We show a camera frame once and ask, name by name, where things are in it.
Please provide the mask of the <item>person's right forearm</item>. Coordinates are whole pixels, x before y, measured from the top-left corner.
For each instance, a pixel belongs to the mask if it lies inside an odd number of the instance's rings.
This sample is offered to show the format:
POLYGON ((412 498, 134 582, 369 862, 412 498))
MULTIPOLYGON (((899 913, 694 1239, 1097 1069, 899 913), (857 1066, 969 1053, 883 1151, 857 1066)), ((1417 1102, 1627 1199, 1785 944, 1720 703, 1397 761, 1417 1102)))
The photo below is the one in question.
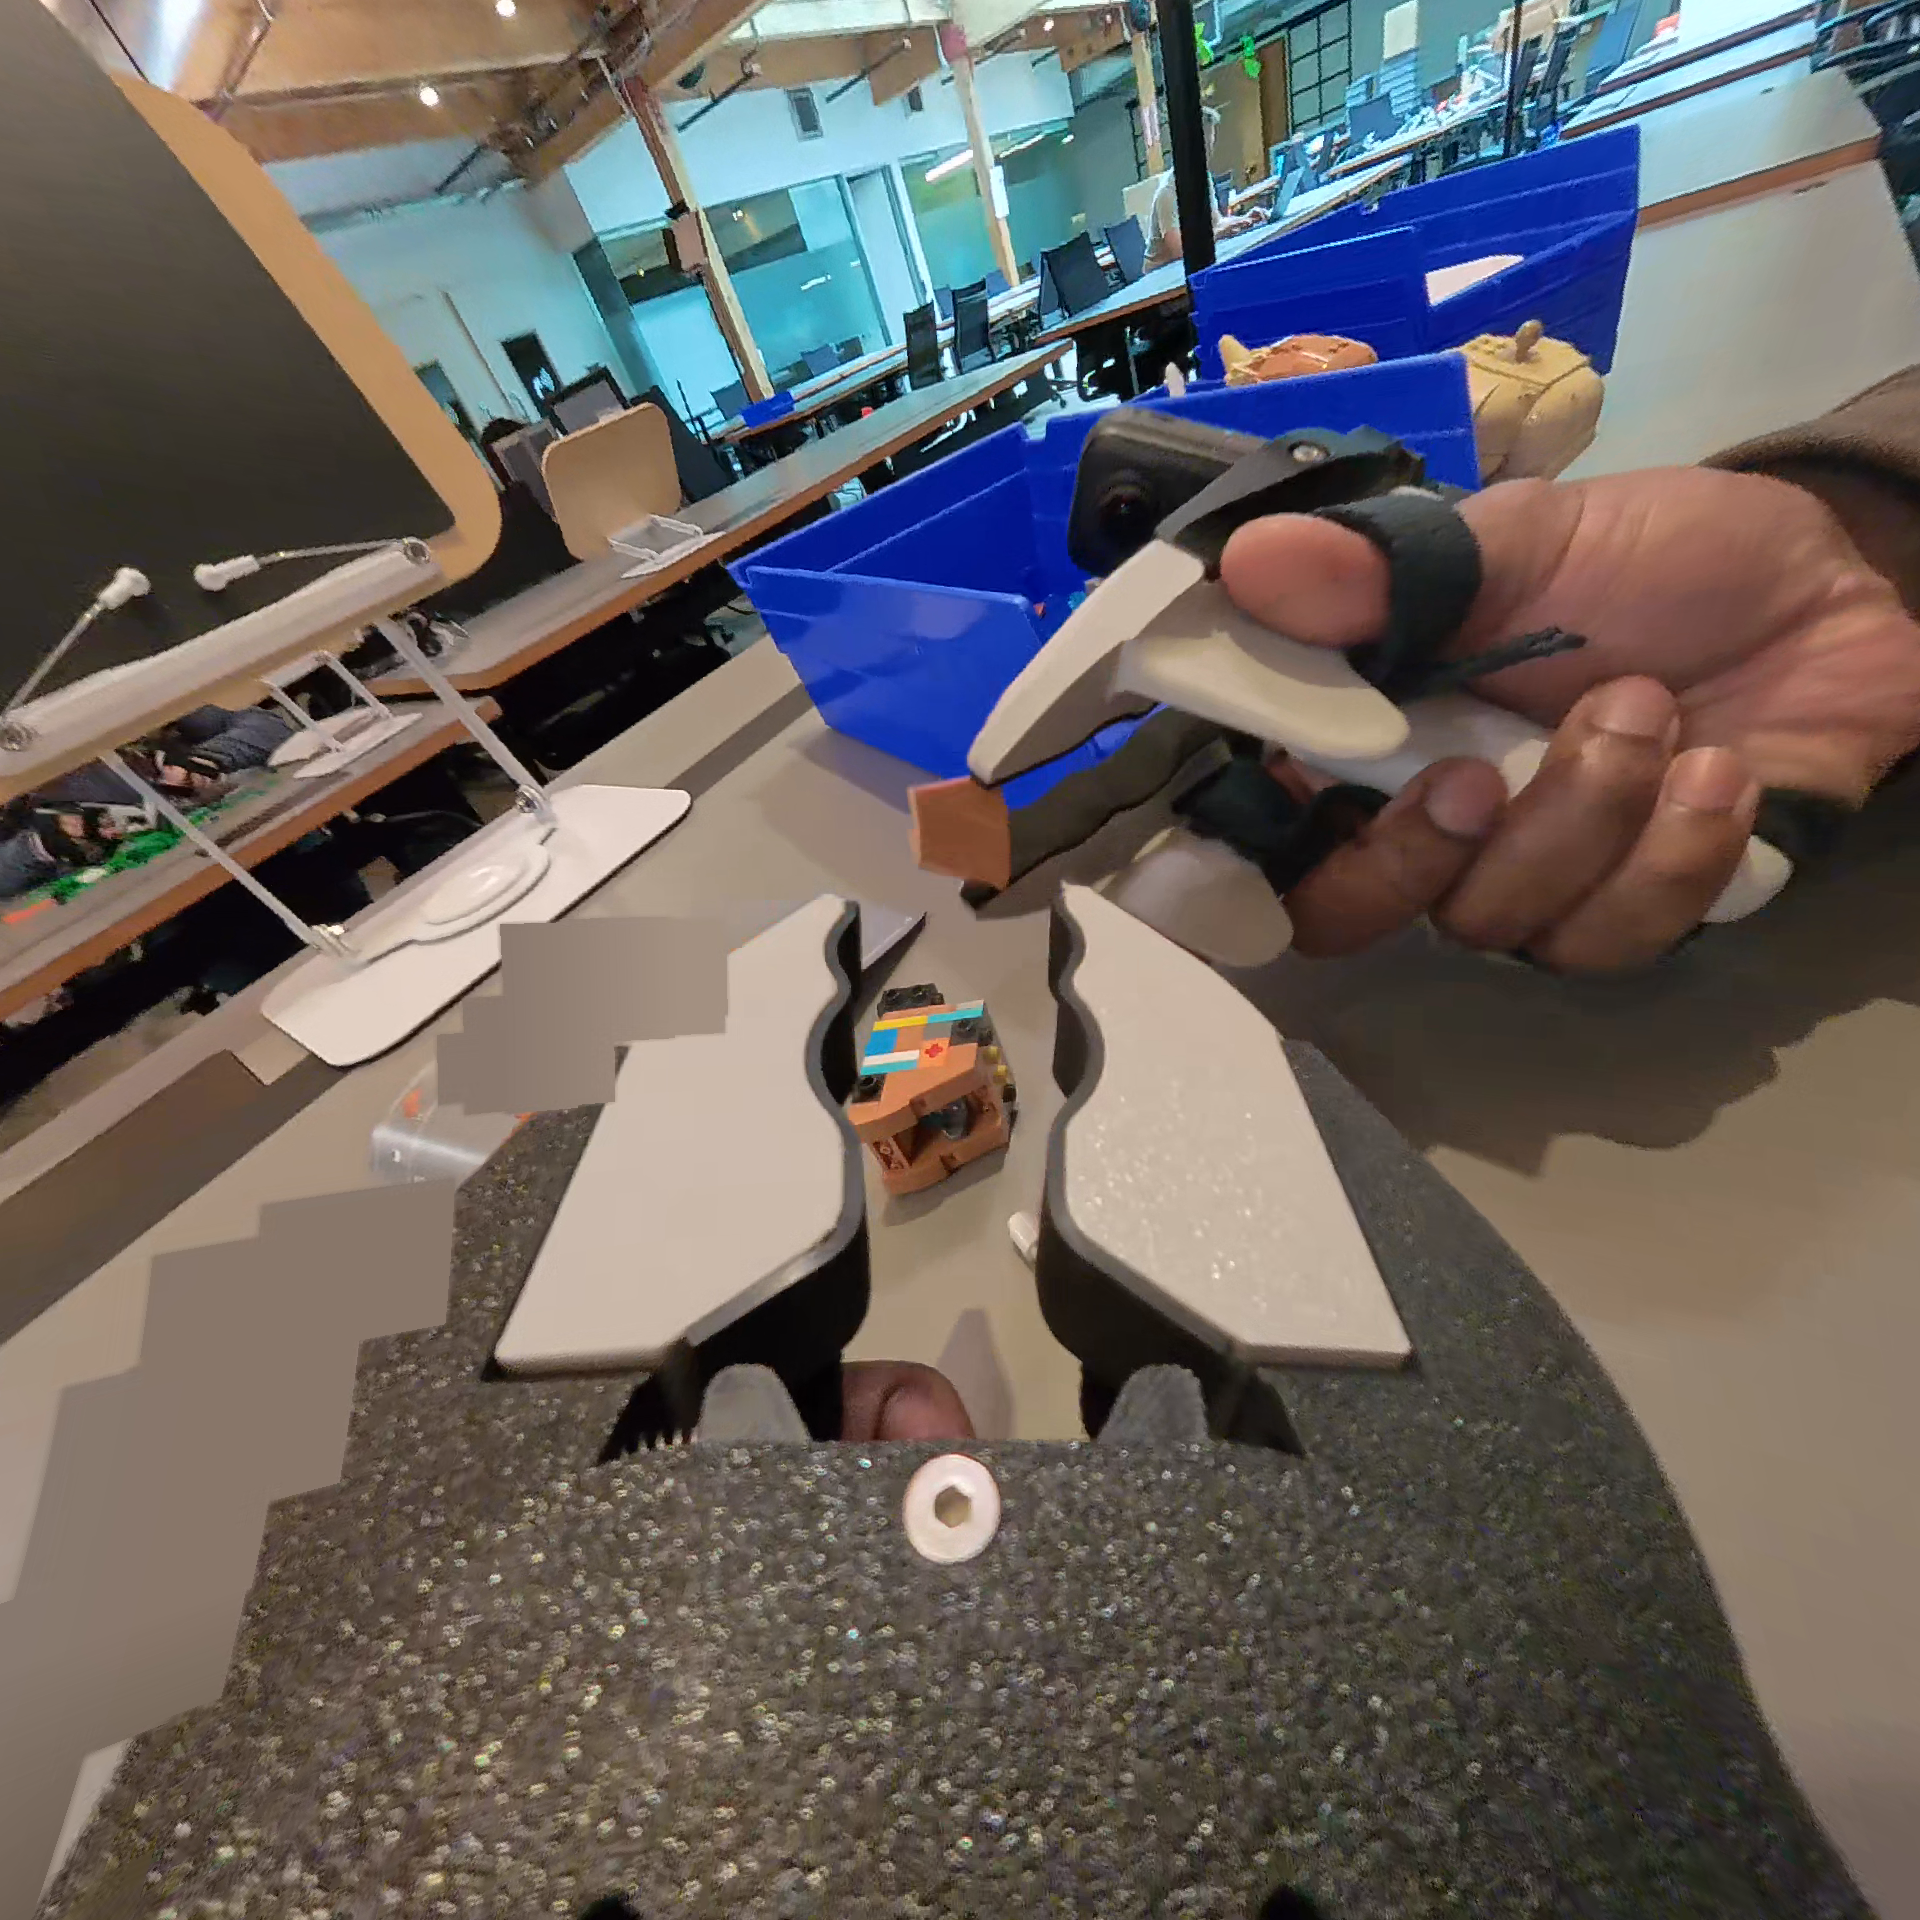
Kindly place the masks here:
POLYGON ((1825 413, 1772 428, 1703 458, 1725 473, 1837 485, 1877 509, 1917 511, 1917 366, 1886 375, 1825 413))

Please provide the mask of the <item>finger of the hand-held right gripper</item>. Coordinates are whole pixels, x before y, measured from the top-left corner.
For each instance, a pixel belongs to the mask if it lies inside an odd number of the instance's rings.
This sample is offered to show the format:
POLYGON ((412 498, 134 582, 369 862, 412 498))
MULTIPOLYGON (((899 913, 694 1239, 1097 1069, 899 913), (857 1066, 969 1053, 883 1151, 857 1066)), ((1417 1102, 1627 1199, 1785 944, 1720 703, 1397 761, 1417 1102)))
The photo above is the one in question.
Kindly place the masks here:
POLYGON ((1118 816, 1219 770, 1231 745, 1231 732, 1165 709, 1145 718, 1113 754, 1062 774, 1035 799, 1014 804, 1004 784, 959 780, 959 802, 979 821, 976 847, 963 854, 963 903, 997 901, 1118 816))
POLYGON ((1151 701, 1118 688, 1120 649, 1206 578, 1206 561, 1151 538, 1100 581, 999 695, 967 752, 973 782, 1021 777, 1073 752, 1113 720, 1147 710, 1151 701))

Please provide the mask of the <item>tan toy figure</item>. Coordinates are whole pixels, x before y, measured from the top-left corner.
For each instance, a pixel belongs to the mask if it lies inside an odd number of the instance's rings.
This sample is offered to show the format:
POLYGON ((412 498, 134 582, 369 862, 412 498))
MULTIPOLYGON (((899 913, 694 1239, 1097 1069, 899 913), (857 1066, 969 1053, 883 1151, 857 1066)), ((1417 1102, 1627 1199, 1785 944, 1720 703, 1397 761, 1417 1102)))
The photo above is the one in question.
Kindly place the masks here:
POLYGON ((1589 354, 1526 320, 1459 346, 1469 384, 1479 485, 1553 480, 1592 444, 1601 375, 1589 354))

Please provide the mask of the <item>thin wooden post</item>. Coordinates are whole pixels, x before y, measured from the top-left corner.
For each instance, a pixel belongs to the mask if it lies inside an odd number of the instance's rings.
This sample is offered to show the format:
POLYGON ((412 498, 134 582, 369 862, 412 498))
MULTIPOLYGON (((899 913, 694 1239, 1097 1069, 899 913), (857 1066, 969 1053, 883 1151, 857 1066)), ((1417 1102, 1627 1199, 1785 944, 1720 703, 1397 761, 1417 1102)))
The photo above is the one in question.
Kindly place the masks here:
POLYGON ((957 53, 949 54, 949 71, 967 122, 967 144, 973 165, 976 191, 981 197, 992 242, 993 269, 1006 279, 1006 286, 1012 287, 1020 284, 1021 272, 1012 236, 1006 224, 1006 213, 1001 208, 1001 170, 992 151, 984 114, 976 95, 976 65, 963 41, 957 44, 957 53))
POLYGON ((663 183, 667 237, 678 266, 702 284, 713 321, 732 351, 748 397, 768 400, 772 381, 736 297, 728 265, 713 237, 703 199, 691 181, 678 132, 665 116, 663 100, 638 77, 615 77, 612 88, 636 122, 663 183))

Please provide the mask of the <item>small clear plastic object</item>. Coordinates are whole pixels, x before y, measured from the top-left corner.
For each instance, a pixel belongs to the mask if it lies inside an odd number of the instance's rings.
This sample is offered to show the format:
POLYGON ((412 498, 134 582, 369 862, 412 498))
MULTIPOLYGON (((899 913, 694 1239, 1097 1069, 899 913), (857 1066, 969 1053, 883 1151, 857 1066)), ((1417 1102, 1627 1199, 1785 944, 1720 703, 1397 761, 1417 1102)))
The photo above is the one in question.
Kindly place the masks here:
POLYGON ((457 1104, 392 1108, 373 1132, 369 1169, 380 1183, 464 1183, 521 1126, 521 1114, 464 1110, 457 1104))

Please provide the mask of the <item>wood-edged grey table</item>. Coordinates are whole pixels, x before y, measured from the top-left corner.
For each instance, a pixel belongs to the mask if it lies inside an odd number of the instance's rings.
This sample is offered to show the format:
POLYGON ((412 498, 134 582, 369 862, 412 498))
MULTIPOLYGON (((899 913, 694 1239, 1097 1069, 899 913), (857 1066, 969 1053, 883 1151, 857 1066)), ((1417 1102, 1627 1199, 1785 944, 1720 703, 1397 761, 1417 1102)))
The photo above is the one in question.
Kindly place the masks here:
POLYGON ((427 765, 440 752, 465 743, 465 732, 439 706, 406 703, 399 720, 397 734, 351 759, 337 774, 310 782, 253 774, 236 799, 216 807, 201 824, 228 856, 227 864, 183 839, 128 871, 84 882, 70 898, 7 901, 4 1016, 56 991, 75 973, 93 968, 227 887, 240 868, 257 866, 309 832, 363 807, 383 786, 427 765))
POLYGON ((632 561, 620 556, 571 565, 480 614, 465 642, 430 664, 462 692, 500 688, 611 620, 681 588, 702 568, 725 565, 756 542, 776 536, 784 524, 847 480, 928 441, 950 421, 984 409, 1001 392, 1052 367, 1069 346, 1071 335, 1062 334, 990 367, 888 400, 871 415, 811 438, 686 508, 683 518, 700 525, 703 538, 659 570, 632 573, 632 561))

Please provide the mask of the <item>small brown brick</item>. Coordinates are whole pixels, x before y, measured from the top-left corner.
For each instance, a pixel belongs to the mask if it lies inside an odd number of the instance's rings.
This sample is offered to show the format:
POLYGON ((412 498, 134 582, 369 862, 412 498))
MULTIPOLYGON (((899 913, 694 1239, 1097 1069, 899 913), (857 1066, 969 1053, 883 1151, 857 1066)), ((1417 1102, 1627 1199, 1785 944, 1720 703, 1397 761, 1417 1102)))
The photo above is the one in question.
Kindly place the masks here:
POLYGON ((993 890, 1012 879, 1012 814, 999 788, 971 777, 913 784, 908 816, 916 868, 993 890))

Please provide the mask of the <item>person's left hand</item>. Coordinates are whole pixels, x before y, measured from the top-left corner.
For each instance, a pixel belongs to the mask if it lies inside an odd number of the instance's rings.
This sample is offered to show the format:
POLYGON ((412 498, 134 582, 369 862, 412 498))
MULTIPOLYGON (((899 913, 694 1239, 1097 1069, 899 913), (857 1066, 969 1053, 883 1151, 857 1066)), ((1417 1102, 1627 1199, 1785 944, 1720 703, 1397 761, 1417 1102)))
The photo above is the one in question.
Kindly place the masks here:
POLYGON ((847 1359, 839 1374, 845 1445, 969 1441, 976 1429, 952 1382, 913 1359, 847 1359))

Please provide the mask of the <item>grey instruction booklet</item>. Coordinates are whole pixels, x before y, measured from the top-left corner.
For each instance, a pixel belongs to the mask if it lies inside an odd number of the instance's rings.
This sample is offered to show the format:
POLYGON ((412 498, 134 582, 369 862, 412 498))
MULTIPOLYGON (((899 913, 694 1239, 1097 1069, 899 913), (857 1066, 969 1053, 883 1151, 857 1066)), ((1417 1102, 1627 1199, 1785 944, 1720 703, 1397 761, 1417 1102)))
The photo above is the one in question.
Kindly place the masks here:
POLYGON ((847 983, 860 1002, 887 978, 901 949, 921 933, 926 913, 864 901, 847 905, 854 911, 854 926, 840 938, 839 953, 847 961, 847 983))

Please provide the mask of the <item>black floor lamp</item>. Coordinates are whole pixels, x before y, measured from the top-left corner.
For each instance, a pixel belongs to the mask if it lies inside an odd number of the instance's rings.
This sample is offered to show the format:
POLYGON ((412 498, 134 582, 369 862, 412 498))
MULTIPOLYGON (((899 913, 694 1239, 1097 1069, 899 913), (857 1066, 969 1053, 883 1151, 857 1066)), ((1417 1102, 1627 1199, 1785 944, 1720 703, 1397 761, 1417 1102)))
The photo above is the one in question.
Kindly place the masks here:
POLYGON ((1208 120, 1203 100, 1193 2, 1160 6, 1160 54, 1168 129, 1187 279, 1216 260, 1216 205, 1208 170, 1208 120))

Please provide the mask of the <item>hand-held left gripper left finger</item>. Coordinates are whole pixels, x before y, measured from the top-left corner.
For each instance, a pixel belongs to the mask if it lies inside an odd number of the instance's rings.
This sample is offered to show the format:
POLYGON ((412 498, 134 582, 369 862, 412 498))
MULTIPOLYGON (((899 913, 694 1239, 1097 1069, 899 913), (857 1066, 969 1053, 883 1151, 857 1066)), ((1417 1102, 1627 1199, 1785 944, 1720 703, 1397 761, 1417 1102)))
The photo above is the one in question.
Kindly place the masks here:
POLYGON ((816 895, 726 956, 721 1033, 629 1048, 495 1338, 502 1375, 839 1365, 871 1300, 857 973, 857 905, 816 895))

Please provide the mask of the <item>row of black office chairs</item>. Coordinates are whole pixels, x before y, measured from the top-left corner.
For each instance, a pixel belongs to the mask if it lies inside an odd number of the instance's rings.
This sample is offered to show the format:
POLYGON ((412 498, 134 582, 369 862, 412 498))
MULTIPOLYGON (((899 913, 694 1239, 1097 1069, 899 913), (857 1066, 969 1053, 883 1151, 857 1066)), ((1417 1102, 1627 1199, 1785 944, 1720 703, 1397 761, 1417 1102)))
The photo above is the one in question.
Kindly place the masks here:
MULTIPOLYGON (((950 359, 956 372, 984 367, 1001 357, 1006 340, 1029 346, 1029 335, 1053 321, 1081 320, 1095 305, 1145 274, 1145 231, 1134 213, 1108 224, 1100 239, 1077 233, 1040 253, 1040 274, 1030 284, 1024 311, 997 308, 1009 290, 999 274, 963 287, 942 287, 932 302, 934 327, 921 308, 904 318, 908 377, 911 385, 929 381, 932 366, 950 359)), ((1097 321, 1073 335, 1073 390, 1084 400, 1134 397, 1135 349, 1126 320, 1097 321)))

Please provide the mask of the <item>large blue storage bin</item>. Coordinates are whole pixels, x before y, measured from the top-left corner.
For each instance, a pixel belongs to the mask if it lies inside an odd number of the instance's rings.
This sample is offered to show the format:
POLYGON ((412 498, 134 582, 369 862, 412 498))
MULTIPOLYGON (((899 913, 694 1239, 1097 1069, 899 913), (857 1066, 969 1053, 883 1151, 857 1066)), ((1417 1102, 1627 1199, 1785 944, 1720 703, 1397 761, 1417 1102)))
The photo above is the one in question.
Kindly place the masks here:
POLYGON ((728 566, 830 728, 932 777, 967 770, 1004 688, 1097 578, 1069 556, 1071 481, 1089 429, 1129 413, 1264 441, 1374 428, 1439 481, 1480 480, 1459 351, 1006 424, 728 566))

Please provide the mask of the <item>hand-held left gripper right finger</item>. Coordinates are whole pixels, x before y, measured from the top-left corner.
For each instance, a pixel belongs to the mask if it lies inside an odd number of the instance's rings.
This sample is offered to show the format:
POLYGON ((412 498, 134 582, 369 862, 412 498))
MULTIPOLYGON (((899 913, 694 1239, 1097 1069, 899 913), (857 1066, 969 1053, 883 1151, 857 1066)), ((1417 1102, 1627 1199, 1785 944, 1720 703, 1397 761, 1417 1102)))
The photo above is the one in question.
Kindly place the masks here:
POLYGON ((1069 882, 1049 921, 1061 1108, 1041 1284, 1110 1284, 1238 1365, 1398 1368, 1409 1338, 1279 1030, 1206 961, 1069 882))

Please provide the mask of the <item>brown toy figure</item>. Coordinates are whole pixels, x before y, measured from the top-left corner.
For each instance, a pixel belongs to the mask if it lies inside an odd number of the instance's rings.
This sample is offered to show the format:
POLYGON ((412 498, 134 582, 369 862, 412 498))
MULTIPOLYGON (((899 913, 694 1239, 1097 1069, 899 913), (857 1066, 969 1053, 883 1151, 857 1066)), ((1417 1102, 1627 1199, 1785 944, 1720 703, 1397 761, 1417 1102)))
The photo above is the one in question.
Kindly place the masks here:
POLYGON ((1249 389, 1293 377, 1318 377, 1341 369, 1372 367, 1377 351, 1369 343, 1335 334, 1289 334, 1276 343, 1249 346, 1223 334, 1216 343, 1223 377, 1231 389, 1249 389))

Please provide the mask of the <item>multicoloured brick model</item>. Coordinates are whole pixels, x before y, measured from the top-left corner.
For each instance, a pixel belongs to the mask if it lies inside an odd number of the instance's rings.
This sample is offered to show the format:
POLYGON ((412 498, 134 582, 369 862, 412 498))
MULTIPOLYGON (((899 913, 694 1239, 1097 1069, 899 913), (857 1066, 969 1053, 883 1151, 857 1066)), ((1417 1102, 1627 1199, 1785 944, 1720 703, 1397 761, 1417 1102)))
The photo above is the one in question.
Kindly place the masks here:
POLYGON ((983 998, 932 983, 884 990, 847 1098, 883 1189, 924 1192, 1007 1144, 1017 1081, 983 998))

